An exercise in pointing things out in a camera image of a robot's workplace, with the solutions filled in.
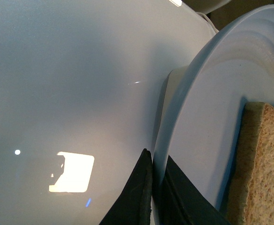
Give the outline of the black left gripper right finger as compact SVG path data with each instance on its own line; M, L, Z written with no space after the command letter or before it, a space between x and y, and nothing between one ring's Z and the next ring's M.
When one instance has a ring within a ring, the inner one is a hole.
M168 157L159 207L161 225L227 225L228 220Z

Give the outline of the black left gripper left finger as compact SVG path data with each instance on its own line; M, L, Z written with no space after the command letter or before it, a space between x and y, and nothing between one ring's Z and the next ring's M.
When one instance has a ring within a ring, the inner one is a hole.
M101 225L149 225L152 200L152 157L143 149L127 183Z

